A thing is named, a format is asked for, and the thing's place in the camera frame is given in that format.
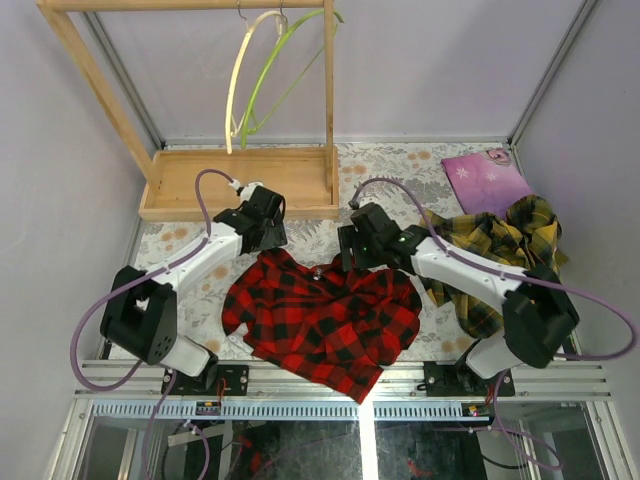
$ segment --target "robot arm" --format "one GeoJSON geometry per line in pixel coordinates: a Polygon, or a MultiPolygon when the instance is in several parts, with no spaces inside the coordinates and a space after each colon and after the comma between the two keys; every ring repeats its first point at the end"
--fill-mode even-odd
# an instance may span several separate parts
{"type": "Polygon", "coordinates": [[[526,363],[544,368],[577,325],[579,318],[564,292],[484,273],[451,258],[458,255],[505,273],[560,283],[544,266],[532,271],[502,265],[463,249],[442,251],[425,228],[401,230],[375,203],[355,211],[352,226],[338,229],[343,265],[373,268],[387,265],[423,278],[432,278],[468,293],[502,313],[504,331],[474,343],[463,359],[474,374],[489,379],[498,372],[526,363]]]}
{"type": "MultiPolygon", "coordinates": [[[[250,184],[240,193],[242,204],[216,215],[206,245],[189,257],[203,238],[173,254],[148,271],[167,271],[107,303],[100,325],[102,335],[148,365],[177,370],[208,390],[217,375],[218,358],[203,346],[177,332],[177,305],[186,293],[211,271],[242,254],[287,244],[284,231],[284,198],[261,184],[250,184]],[[179,266],[176,261],[188,258],[179,266]]],[[[140,278],[146,272],[127,266],[115,277],[112,290],[140,278]]]]}

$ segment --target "wooden tray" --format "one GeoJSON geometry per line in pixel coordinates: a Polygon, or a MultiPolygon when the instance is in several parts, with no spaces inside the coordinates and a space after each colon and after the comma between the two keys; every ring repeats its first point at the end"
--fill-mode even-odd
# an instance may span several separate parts
{"type": "MultiPolygon", "coordinates": [[[[147,184],[140,216],[148,222],[202,221],[195,195],[196,175],[205,168],[220,169],[243,184],[262,182],[287,201],[287,220],[338,218],[338,152],[333,149],[333,182],[326,185],[326,147],[234,150],[158,151],[153,159],[160,176],[158,190],[147,184]]],[[[240,199],[226,180],[207,175],[202,197],[210,216],[235,208],[240,199]]]]}

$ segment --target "wooden rod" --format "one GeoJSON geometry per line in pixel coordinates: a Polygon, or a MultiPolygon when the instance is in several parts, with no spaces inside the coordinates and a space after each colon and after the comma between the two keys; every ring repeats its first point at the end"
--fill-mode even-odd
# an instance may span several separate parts
{"type": "MultiPolygon", "coordinates": [[[[237,0],[42,0],[56,12],[237,9],[237,0]]],[[[240,0],[249,8],[322,8],[323,0],[240,0]]]]}
{"type": "Polygon", "coordinates": [[[324,0],[324,75],[327,102],[327,142],[325,174],[327,191],[338,188],[333,184],[333,169],[338,168],[333,161],[333,0],[324,0]]]}
{"type": "Polygon", "coordinates": [[[156,166],[151,161],[151,158],[149,158],[147,150],[140,140],[140,137],[138,137],[133,125],[129,122],[124,108],[120,105],[120,102],[118,102],[109,82],[91,56],[89,49],[82,40],[78,30],[76,30],[69,15],[65,12],[54,12],[41,3],[38,3],[38,7],[71,55],[71,58],[73,58],[77,64],[85,80],[89,83],[89,86],[100,102],[100,105],[102,105],[111,124],[129,149],[131,156],[147,179],[149,185],[152,188],[159,188],[160,175],[156,166]]]}

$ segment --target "table surface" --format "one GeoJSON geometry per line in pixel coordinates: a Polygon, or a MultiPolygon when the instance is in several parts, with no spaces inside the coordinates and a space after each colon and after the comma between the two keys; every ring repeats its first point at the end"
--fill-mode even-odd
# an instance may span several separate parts
{"type": "MultiPolygon", "coordinates": [[[[444,217],[461,215],[462,209],[442,169],[443,158],[466,155],[500,147],[496,143],[403,143],[338,144],[340,158],[340,218],[338,220],[286,221],[289,244],[285,249],[299,263],[313,266],[329,263],[338,253],[336,228],[348,223],[348,201],[356,187],[371,177],[401,180],[424,206],[444,217]]],[[[401,228],[417,224],[420,215],[409,198],[391,184],[375,183],[362,194],[375,199],[401,228]]],[[[146,268],[166,258],[204,230],[204,223],[149,223],[142,226],[135,260],[146,268]]],[[[220,316],[229,287],[255,261],[256,255],[243,255],[217,268],[178,306],[178,331],[204,344],[223,360],[255,359],[251,347],[238,332],[227,337],[220,316]]],[[[398,361],[455,360],[472,339],[459,327],[452,304],[436,308],[415,278],[422,297],[420,333],[398,361]]],[[[131,358],[114,346],[110,358],[131,358]]]]}

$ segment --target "wooden clothes rack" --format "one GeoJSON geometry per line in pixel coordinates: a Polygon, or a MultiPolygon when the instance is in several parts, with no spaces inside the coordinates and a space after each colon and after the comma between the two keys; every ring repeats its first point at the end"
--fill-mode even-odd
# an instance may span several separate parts
{"type": "MultiPolygon", "coordinates": [[[[140,216],[151,222],[199,221],[195,177],[218,168],[242,183],[260,181],[287,199],[288,219],[338,217],[338,153],[333,145],[333,0],[241,0],[242,9],[324,8],[326,144],[307,148],[158,150],[153,160],[109,82],[100,71],[69,12],[237,9],[237,0],[36,0],[89,83],[116,132],[147,180],[140,216]]],[[[235,207],[238,197],[220,179],[203,178],[202,194],[213,214],[235,207]]]]}

